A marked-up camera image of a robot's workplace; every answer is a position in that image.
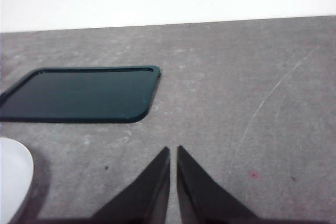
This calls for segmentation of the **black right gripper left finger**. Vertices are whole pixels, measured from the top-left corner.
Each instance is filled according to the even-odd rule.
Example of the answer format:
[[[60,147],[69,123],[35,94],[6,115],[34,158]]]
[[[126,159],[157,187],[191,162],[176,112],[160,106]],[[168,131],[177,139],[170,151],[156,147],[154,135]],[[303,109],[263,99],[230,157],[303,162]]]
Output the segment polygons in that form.
[[[127,188],[90,218],[37,219],[37,223],[165,223],[170,150],[164,147]]]

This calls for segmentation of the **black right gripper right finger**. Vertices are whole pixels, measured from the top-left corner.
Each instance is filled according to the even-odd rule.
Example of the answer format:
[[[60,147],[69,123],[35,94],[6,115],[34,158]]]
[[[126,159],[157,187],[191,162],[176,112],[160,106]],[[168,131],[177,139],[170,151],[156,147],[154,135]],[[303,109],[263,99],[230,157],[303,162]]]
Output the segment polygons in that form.
[[[177,191],[196,223],[327,223],[312,219],[262,218],[221,187],[182,146],[177,147]]]

